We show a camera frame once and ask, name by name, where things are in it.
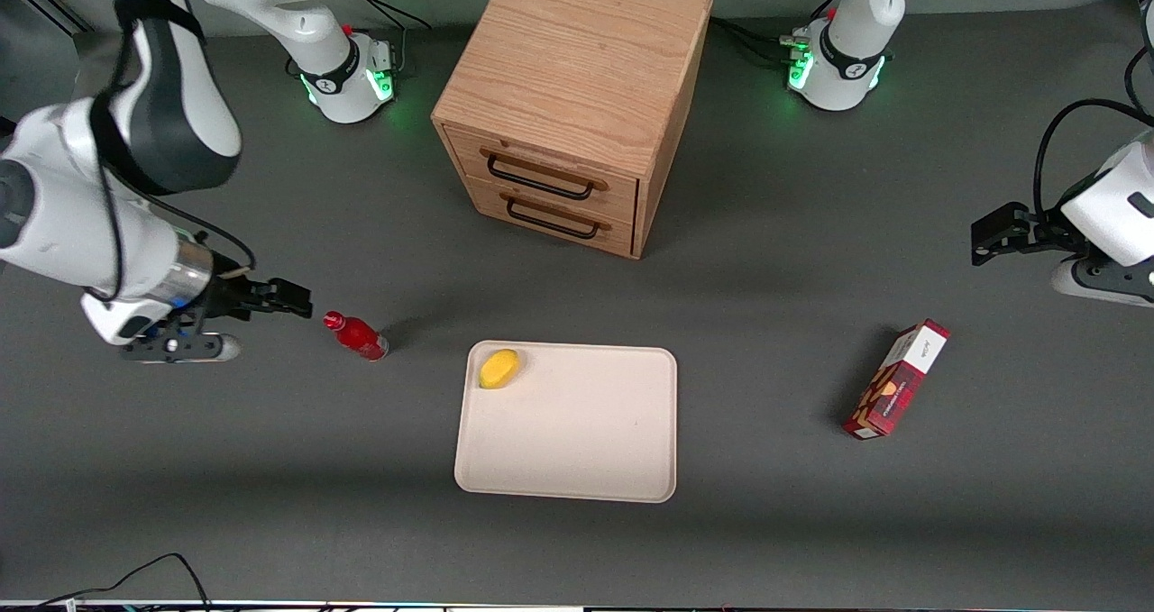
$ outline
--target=cardboard box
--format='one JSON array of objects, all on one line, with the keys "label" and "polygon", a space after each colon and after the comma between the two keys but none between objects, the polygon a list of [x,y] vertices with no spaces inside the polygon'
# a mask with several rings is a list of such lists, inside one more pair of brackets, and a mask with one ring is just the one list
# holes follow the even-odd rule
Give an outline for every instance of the cardboard box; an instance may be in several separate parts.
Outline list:
[{"label": "cardboard box", "polygon": [[949,337],[947,329],[928,319],[902,333],[841,427],[859,440],[890,435]]}]

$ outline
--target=gray table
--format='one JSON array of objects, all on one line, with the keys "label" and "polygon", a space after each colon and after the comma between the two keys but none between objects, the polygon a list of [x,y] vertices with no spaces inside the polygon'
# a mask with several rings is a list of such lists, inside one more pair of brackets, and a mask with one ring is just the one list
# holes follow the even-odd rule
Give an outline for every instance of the gray table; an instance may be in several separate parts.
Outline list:
[{"label": "gray table", "polygon": [[[5,273],[0,596],[182,551],[216,598],[1149,609],[1154,313],[1052,292],[1058,255],[968,262],[969,223],[1028,197],[1050,117],[1122,97],[1132,3],[911,17],[846,114],[713,32],[640,262],[473,211],[428,121],[465,37],[414,37],[399,100],[351,127],[312,111],[271,38],[211,43],[245,157],[177,201],[319,311],[389,324],[387,361],[267,316],[219,323],[247,345],[226,365],[128,365],[78,290]],[[1136,132],[1072,119],[1049,195]],[[897,434],[849,439],[837,420],[927,316],[953,337]],[[672,350],[675,497],[459,491],[482,338]],[[123,592],[192,594],[171,566]]]}]

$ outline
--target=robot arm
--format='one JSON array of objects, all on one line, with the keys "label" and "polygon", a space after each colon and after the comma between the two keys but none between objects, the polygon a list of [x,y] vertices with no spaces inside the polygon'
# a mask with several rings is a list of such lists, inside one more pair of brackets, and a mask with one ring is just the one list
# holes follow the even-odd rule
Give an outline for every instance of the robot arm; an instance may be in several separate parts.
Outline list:
[{"label": "robot arm", "polygon": [[93,98],[21,120],[0,155],[0,260],[88,288],[82,306],[107,342],[147,351],[156,331],[141,336],[155,324],[162,336],[190,337],[194,327],[198,357],[151,358],[227,359],[225,339],[203,335],[203,320],[250,311],[308,316],[308,291],[249,282],[238,263],[149,210],[149,196],[225,182],[240,133],[186,0],[118,0],[117,9],[141,73],[127,87],[114,79]]},{"label": "robot arm", "polygon": [[204,1],[247,17],[276,37],[300,67],[309,99],[328,119],[358,122],[392,99],[389,43],[346,33],[319,0]]},{"label": "robot arm", "polygon": [[856,106],[877,85],[883,52],[904,16],[906,0],[841,0],[835,18],[818,16],[795,29],[782,38],[796,48],[789,89],[822,110]]},{"label": "robot arm", "polygon": [[972,262],[1007,253],[1072,255],[1050,284],[1063,294],[1154,307],[1154,132],[1127,143],[1042,215],[1010,202],[971,225]]}]

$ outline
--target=black metal handle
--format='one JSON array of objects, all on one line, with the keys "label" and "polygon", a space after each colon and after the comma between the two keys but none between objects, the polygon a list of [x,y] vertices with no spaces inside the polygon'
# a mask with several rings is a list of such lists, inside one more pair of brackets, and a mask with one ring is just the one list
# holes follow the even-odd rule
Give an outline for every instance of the black metal handle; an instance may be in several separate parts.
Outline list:
[{"label": "black metal handle", "polygon": [[493,177],[501,178],[503,180],[511,181],[514,184],[519,184],[522,186],[527,186],[530,188],[535,188],[538,191],[545,191],[545,193],[552,193],[554,195],[559,195],[561,197],[565,197],[569,200],[589,200],[589,196],[593,194],[593,181],[590,181],[589,185],[585,185],[585,191],[582,191],[580,193],[574,193],[572,191],[565,191],[564,188],[557,188],[556,186],[549,186],[548,184],[534,181],[532,179],[529,179],[527,177],[520,177],[519,174],[512,174],[511,172],[497,170],[493,165],[496,163],[497,163],[497,156],[489,155],[489,163],[488,163],[489,174],[492,174]]},{"label": "black metal handle", "polygon": [[593,223],[593,229],[590,230],[590,231],[577,231],[576,229],[569,229],[568,226],[561,226],[560,224],[553,224],[552,222],[546,222],[546,221],[540,219],[540,218],[535,218],[535,217],[532,217],[532,216],[526,216],[524,214],[518,214],[517,211],[512,210],[514,204],[516,204],[516,202],[517,202],[516,199],[515,197],[508,197],[508,201],[509,202],[505,204],[505,212],[508,212],[509,217],[511,217],[512,219],[519,219],[520,222],[527,222],[529,224],[534,224],[537,226],[544,226],[545,229],[548,229],[549,231],[556,231],[557,233],[564,233],[565,236],[572,236],[574,238],[577,238],[578,240],[592,240],[593,237],[597,236],[597,232],[601,229],[601,225],[598,224],[598,223],[595,223],[595,222]]}]

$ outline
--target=black cable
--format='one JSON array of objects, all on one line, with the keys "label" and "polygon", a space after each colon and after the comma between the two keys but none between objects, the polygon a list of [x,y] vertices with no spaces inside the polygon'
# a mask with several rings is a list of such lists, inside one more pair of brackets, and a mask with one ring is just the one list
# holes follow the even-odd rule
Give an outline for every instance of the black cable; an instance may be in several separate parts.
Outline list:
[{"label": "black cable", "polygon": [[[132,33],[129,32],[130,28],[132,27],[128,24],[121,27],[120,48],[117,51],[117,61],[112,66],[112,77],[108,79],[108,83],[100,90],[100,95],[111,97],[115,96],[121,89],[123,89],[123,77],[125,73],[128,70],[128,46],[132,38]],[[125,244],[123,234],[120,229],[120,215],[117,214],[115,197],[112,193],[112,182],[108,181],[108,174],[104,167],[104,161],[100,158],[99,149],[97,149],[96,167],[97,173],[100,177],[100,189],[104,194],[104,211],[108,217],[108,229],[112,231],[112,241],[115,249],[113,261],[114,282],[112,292],[108,294],[102,294],[93,288],[87,288],[84,292],[93,299],[107,304],[119,299],[120,292],[123,292],[125,289]]]},{"label": "black cable", "polygon": [[1047,229],[1049,229],[1049,218],[1046,215],[1046,209],[1042,208],[1042,164],[1046,162],[1046,151],[1050,148],[1050,140],[1054,137],[1055,130],[1058,129],[1058,125],[1071,113],[1079,111],[1080,107],[1108,107],[1115,112],[1129,115],[1148,127],[1154,127],[1154,117],[1146,114],[1145,112],[1140,112],[1125,103],[1118,103],[1117,100],[1108,100],[1106,98],[1084,98],[1074,100],[1063,107],[1062,111],[1054,117],[1054,120],[1050,121],[1050,125],[1047,126],[1046,133],[1042,134],[1042,143],[1037,145],[1037,157],[1034,161],[1034,211],[1041,225]]},{"label": "black cable", "polygon": [[[133,28],[134,28],[133,24],[122,24],[121,25],[120,50],[117,52],[117,62],[115,62],[115,66],[113,67],[113,70],[112,70],[112,77],[108,80],[108,84],[105,85],[104,89],[102,90],[102,94],[108,92],[108,94],[115,95],[115,94],[119,94],[121,90],[123,90],[125,87],[126,87],[123,84],[123,76],[125,76],[125,73],[128,69],[128,61],[129,61],[129,55],[130,55],[129,52],[130,52],[132,30],[133,30]],[[103,162],[100,161],[100,157],[103,157],[103,155],[100,155],[99,149],[97,149],[97,157],[98,157],[97,163],[99,164],[100,180],[103,181],[104,188],[105,188],[105,209],[107,210],[107,212],[108,212],[108,219],[112,223],[113,239],[115,239],[115,241],[117,241],[117,261],[115,261],[117,262],[117,270],[115,270],[115,274],[117,274],[117,288],[112,292],[112,296],[107,296],[107,297],[100,296],[99,293],[96,293],[96,291],[92,290],[91,288],[88,289],[87,292],[89,294],[91,294],[93,298],[96,298],[96,299],[98,299],[100,301],[108,303],[108,301],[112,301],[112,300],[117,299],[120,296],[120,292],[123,289],[123,284],[122,283],[123,283],[125,251],[123,251],[122,240],[121,240],[121,233],[120,233],[120,218],[117,215],[115,204],[112,201],[112,197],[113,197],[112,196],[112,187],[110,186],[110,182],[107,181],[107,176],[105,174],[106,171],[104,169]],[[136,196],[143,199],[148,203],[153,204],[156,207],[159,207],[159,208],[168,211],[170,214],[172,214],[172,215],[174,215],[174,216],[177,216],[179,218],[182,218],[182,219],[185,219],[187,222],[190,222],[193,224],[202,226],[202,227],[204,227],[204,229],[207,229],[207,230],[216,233],[217,236],[219,236],[219,237],[228,240],[230,242],[232,242],[233,245],[235,245],[238,249],[242,251],[242,253],[245,255],[247,255],[247,259],[248,259],[248,262],[247,262],[248,270],[255,270],[256,269],[256,254],[253,253],[253,249],[248,245],[246,245],[242,241],[242,239],[235,238],[234,234],[227,233],[226,230],[224,230],[224,229],[222,229],[222,227],[219,227],[219,226],[217,226],[217,225],[215,225],[215,224],[212,224],[212,223],[210,223],[208,221],[201,219],[201,218],[198,218],[198,217],[196,217],[196,216],[194,216],[192,214],[188,214],[186,211],[182,211],[182,210],[178,209],[177,207],[173,207],[173,206],[171,206],[171,204],[168,204],[168,203],[166,203],[166,202],[164,202],[164,201],[162,201],[162,200],[159,200],[159,199],[157,199],[157,197],[155,197],[152,195],[149,195],[149,194],[147,194],[143,191],[136,188],[135,186],[133,186],[132,184],[129,184],[127,181],[120,181],[120,185],[125,186],[126,188],[128,188],[129,191],[132,191],[133,193],[135,193]]]},{"label": "black cable", "polygon": [[379,5],[376,5],[376,3],[375,3],[375,2],[373,1],[373,0],[365,0],[365,2],[366,2],[366,3],[368,3],[368,5],[370,5],[370,6],[372,6],[372,8],[373,8],[373,9],[375,10],[375,12],[377,12],[377,13],[380,13],[380,14],[384,15],[385,17],[388,17],[388,18],[389,18],[389,21],[390,21],[390,22],[392,22],[392,24],[396,24],[396,25],[397,25],[397,28],[398,28],[398,29],[400,29],[402,31],[405,31],[405,30],[409,30],[409,27],[407,27],[407,25],[405,25],[405,24],[400,24],[400,20],[398,20],[398,18],[394,17],[394,16],[392,16],[392,14],[390,14],[390,13],[389,13],[388,10],[385,10],[384,8],[381,8],[381,7],[380,7]]},{"label": "black cable", "polygon": [[173,553],[165,553],[164,555],[160,555],[160,557],[153,558],[152,560],[149,560],[148,562],[141,565],[140,567],[137,567],[137,568],[133,569],[132,572],[128,572],[127,574],[125,574],[123,576],[121,576],[120,580],[117,581],[112,587],[82,589],[82,590],[78,590],[78,591],[74,591],[72,594],[66,594],[66,595],[61,595],[61,596],[58,596],[58,597],[54,597],[54,598],[50,598],[50,599],[45,600],[44,603],[40,603],[36,607],[33,607],[32,612],[37,612],[38,610],[42,610],[44,607],[48,607],[50,605],[54,605],[57,603],[60,603],[61,600],[68,600],[68,599],[72,599],[72,598],[77,598],[77,597],[87,596],[87,595],[90,595],[90,594],[102,594],[102,592],[106,592],[106,591],[112,591],[112,590],[119,588],[120,585],[125,584],[125,582],[128,581],[128,579],[132,579],[136,574],[143,572],[144,569],[148,569],[149,567],[156,565],[157,562],[164,560],[165,558],[175,558],[177,560],[180,561],[181,565],[185,566],[185,570],[188,572],[188,575],[192,576],[192,579],[193,579],[193,584],[196,585],[196,594],[197,594],[197,596],[201,597],[201,603],[204,604],[204,612],[209,612],[209,607],[211,607],[211,604],[209,603],[208,595],[204,594],[204,585],[201,584],[201,580],[196,576],[196,572],[193,570],[193,566],[189,565],[187,560],[185,560],[183,555],[181,555],[179,553],[175,553],[175,552],[173,552]]},{"label": "black cable", "polygon": [[381,7],[388,8],[389,10],[392,10],[394,13],[399,13],[399,14],[409,17],[410,20],[420,23],[426,29],[433,30],[433,25],[429,24],[428,22],[426,22],[425,20],[418,17],[417,15],[413,15],[412,13],[404,12],[400,8],[397,8],[396,6],[391,6],[391,5],[385,3],[384,1],[381,1],[381,0],[365,0],[365,1],[368,1],[369,3],[374,3],[374,5],[380,5]]},{"label": "black cable", "polygon": [[1122,82],[1125,83],[1126,96],[1130,97],[1130,102],[1134,104],[1134,107],[1138,107],[1138,110],[1142,113],[1149,114],[1149,112],[1146,111],[1146,107],[1142,106],[1141,99],[1138,98],[1138,92],[1134,91],[1134,68],[1138,66],[1138,62],[1146,57],[1147,52],[1147,48],[1144,46],[1141,51],[1134,53],[1134,57],[1126,64],[1126,70],[1122,74]]},{"label": "black cable", "polygon": [[816,20],[817,16],[819,16],[822,14],[822,10],[825,10],[825,7],[829,6],[829,5],[831,5],[831,3],[833,3],[833,0],[825,0],[824,2],[822,2],[820,6],[818,6],[817,8],[815,8],[814,12],[809,14],[809,18],[810,20]]},{"label": "black cable", "polygon": [[762,35],[762,33],[759,33],[757,31],[751,31],[751,30],[747,29],[745,27],[743,27],[741,24],[730,22],[729,20],[722,20],[721,17],[710,17],[710,22],[714,23],[714,24],[717,24],[717,25],[719,25],[719,27],[721,27],[721,28],[724,28],[724,29],[726,29],[728,31],[743,35],[743,36],[745,36],[745,37],[748,37],[750,39],[755,39],[757,42],[764,42],[765,44],[772,44],[774,46],[780,46],[780,43],[778,42],[778,38],[765,36],[765,35]]},{"label": "black cable", "polygon": [[147,200],[150,204],[160,207],[162,209],[168,211],[170,214],[172,214],[172,215],[174,215],[174,216],[177,216],[177,217],[179,217],[181,219],[188,221],[188,222],[193,223],[194,225],[202,226],[202,227],[211,231],[212,233],[216,233],[217,236],[219,236],[219,238],[224,238],[227,241],[232,242],[248,259],[248,261],[245,263],[245,267],[248,267],[248,270],[255,270],[256,269],[256,254],[253,253],[253,249],[248,245],[245,245],[245,241],[242,239],[235,238],[234,234],[227,233],[226,230],[222,229],[220,226],[217,226],[217,225],[212,224],[211,222],[208,222],[207,219],[201,219],[201,218],[194,216],[193,214],[189,214],[187,211],[182,211],[182,210],[178,209],[177,207],[173,207],[168,202],[160,201],[160,200],[153,197],[152,195],[149,195],[149,194],[144,193],[140,188],[136,188],[135,186],[133,186],[130,184],[126,184],[126,182],[121,182],[121,184],[123,184],[123,186],[127,186],[129,191],[132,191],[133,193],[136,194],[136,196],[140,196],[141,199]]},{"label": "black cable", "polygon": [[742,48],[744,48],[745,51],[752,53],[757,58],[762,58],[762,60],[765,60],[766,62],[770,62],[771,65],[774,65],[774,66],[778,66],[778,67],[780,67],[780,66],[784,65],[784,62],[781,61],[780,58],[774,58],[771,54],[767,54],[767,53],[763,52],[762,50],[758,50],[756,46],[752,45],[752,43],[748,42],[744,38],[748,37],[750,39],[755,39],[757,42],[764,42],[764,43],[772,42],[774,45],[778,44],[777,40],[771,40],[771,39],[769,39],[765,36],[755,33],[754,31],[750,31],[749,29],[745,29],[743,27],[739,27],[737,24],[734,24],[733,22],[729,22],[728,20],[722,20],[721,17],[710,17],[710,23],[712,23],[712,24],[721,28],[724,31],[726,31],[727,33],[729,33],[729,36],[733,37],[734,42],[737,42],[737,44],[741,45]]}]

